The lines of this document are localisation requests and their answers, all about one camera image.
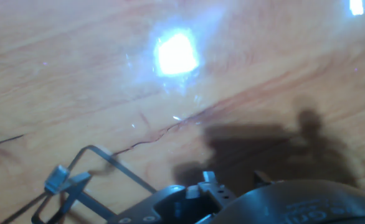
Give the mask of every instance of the wooden surface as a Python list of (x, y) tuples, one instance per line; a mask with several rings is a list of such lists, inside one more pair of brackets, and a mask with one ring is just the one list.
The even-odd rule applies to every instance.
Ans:
[[(188, 30), (199, 66), (154, 48)], [(0, 0), (0, 221), (98, 144), (157, 189), (251, 172), (365, 189), (365, 1)], [(103, 169), (88, 153), (77, 171)], [(149, 195), (114, 170), (87, 192), (116, 213)], [(43, 218), (50, 217), (52, 201)], [(32, 211), (15, 223), (28, 223)], [(81, 204), (64, 223), (103, 223)]]

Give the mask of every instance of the wooden table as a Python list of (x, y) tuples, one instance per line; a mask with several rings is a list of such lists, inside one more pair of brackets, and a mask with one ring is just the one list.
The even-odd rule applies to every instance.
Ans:
[[(365, 1), (349, 2), (0, 0), (0, 221), (89, 144), (156, 189), (214, 170), (240, 195), (255, 169), (365, 189)], [(186, 52), (160, 61), (180, 34), (190, 72), (170, 71)], [(86, 192), (116, 213), (149, 195), (117, 170)]]

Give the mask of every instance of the crack in wood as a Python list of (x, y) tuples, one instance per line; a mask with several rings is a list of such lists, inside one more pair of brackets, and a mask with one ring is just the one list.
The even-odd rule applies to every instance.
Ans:
[(5, 140), (2, 140), (0, 141), (0, 144), (4, 143), (4, 142), (8, 142), (8, 141), (12, 141), (12, 140), (15, 140), (15, 139), (19, 139), (21, 137), (23, 137), (24, 134), (20, 135), (20, 136), (16, 136), (16, 137), (12, 137), (12, 138), (9, 138), (9, 139), (5, 139)]

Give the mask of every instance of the screw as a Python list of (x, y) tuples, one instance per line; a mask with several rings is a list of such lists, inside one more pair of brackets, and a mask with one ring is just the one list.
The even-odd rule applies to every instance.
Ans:
[(119, 223), (129, 223), (131, 222), (130, 218), (122, 218), (121, 220), (119, 220)]
[(146, 222), (150, 222), (150, 221), (155, 220), (155, 217), (144, 217), (143, 220)]

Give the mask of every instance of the black plastic object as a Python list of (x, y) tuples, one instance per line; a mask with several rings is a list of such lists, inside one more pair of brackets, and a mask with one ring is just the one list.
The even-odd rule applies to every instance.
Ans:
[[(86, 150), (91, 150), (152, 193), (151, 196), (117, 215), (83, 190), (91, 180), (89, 172), (69, 177)], [(78, 200), (108, 224), (365, 224), (365, 191), (325, 180), (274, 182), (255, 171), (254, 190), (236, 198), (217, 182), (213, 172), (203, 172), (204, 181), (190, 187), (172, 185), (156, 191), (150, 184), (95, 146), (80, 150), (68, 168), (57, 166), (48, 176), (40, 196), (1, 224), (8, 224), (33, 205), (40, 207), (33, 224), (56, 224)], [(67, 192), (66, 201), (48, 221), (39, 215), (52, 196)]]
[(252, 190), (211, 224), (365, 223), (365, 191), (325, 180), (293, 180)]

